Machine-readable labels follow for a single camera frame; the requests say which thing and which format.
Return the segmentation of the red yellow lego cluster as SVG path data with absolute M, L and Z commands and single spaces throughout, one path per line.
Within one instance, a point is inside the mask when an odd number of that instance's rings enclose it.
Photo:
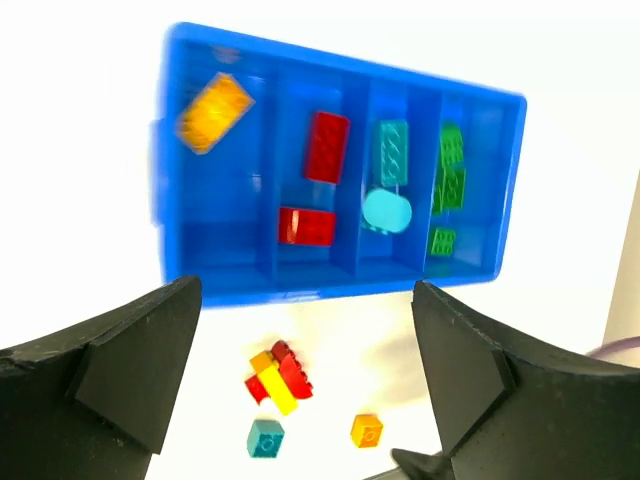
M 253 375 L 245 380 L 245 386 L 258 405 L 269 398 L 280 414 L 287 416 L 297 409 L 299 400 L 313 396 L 312 383 L 284 340 L 255 355 L 250 364 Z

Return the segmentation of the small teal lego brick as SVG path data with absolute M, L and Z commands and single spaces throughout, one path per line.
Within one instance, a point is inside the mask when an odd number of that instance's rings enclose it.
M 277 420 L 256 419 L 247 438 L 247 451 L 251 458 L 276 458 L 285 431 Z

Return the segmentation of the small orange lego brick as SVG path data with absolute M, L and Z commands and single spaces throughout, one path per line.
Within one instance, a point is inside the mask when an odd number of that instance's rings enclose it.
M 384 425 L 375 414 L 358 414 L 351 428 L 351 440 L 357 448 L 374 448 L 380 442 Z

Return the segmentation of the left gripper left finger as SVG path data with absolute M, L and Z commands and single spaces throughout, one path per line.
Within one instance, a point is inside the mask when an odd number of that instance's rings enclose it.
M 160 454 L 202 284 L 181 277 L 1 352 L 4 479 L 143 479 Z

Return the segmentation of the blue divided plastic bin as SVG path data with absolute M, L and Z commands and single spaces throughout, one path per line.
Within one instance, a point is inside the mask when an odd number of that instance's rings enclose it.
M 252 108 L 207 153 L 176 133 L 181 113 L 217 73 L 232 75 Z M 163 276 L 196 275 L 207 306 L 308 301 L 409 290 L 420 280 L 459 286 L 495 279 L 502 266 L 524 133 L 524 96 L 181 22 L 164 46 L 154 133 L 152 217 Z M 347 117 L 338 185 L 304 175 L 312 115 Z M 409 127 L 408 228 L 361 225 L 372 179 L 374 126 Z M 440 130 L 456 124 L 466 170 L 461 209 L 432 212 Z M 279 209 L 333 212 L 329 247 L 278 241 Z M 453 229 L 450 257 L 428 254 L 430 232 Z

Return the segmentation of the teal rounded lego brick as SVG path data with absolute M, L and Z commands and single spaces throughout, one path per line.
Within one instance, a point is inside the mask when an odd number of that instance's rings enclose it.
M 404 232 L 412 219 L 412 207 L 407 198 L 384 188 L 367 192 L 362 204 L 361 225 L 381 234 Z

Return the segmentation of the red tall lego brick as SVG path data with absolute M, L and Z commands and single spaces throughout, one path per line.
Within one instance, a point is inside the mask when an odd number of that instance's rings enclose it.
M 288 245 L 329 247 L 334 242 L 336 219 L 329 211 L 281 207 L 278 241 Z

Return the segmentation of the green square lego brick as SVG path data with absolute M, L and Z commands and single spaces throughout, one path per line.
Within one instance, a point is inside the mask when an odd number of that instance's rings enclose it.
M 430 232 L 428 254 L 434 257 L 450 257 L 453 254 L 456 232 L 453 229 L 435 227 Z

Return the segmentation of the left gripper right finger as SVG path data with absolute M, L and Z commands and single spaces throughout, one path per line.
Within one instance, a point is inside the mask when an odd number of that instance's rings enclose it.
M 639 372 L 572 353 L 419 282 L 416 338 L 439 433 L 414 479 L 635 479 Z

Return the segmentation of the green lego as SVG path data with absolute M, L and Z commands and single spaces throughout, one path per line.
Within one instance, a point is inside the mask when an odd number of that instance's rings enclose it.
M 436 174 L 432 212 L 461 209 L 464 204 L 466 170 L 440 168 Z

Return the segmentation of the teal long lego brick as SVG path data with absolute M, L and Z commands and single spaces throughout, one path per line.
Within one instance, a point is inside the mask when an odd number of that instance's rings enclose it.
M 385 188 L 408 184 L 409 127 L 404 119 L 382 120 L 374 126 L 372 179 Z

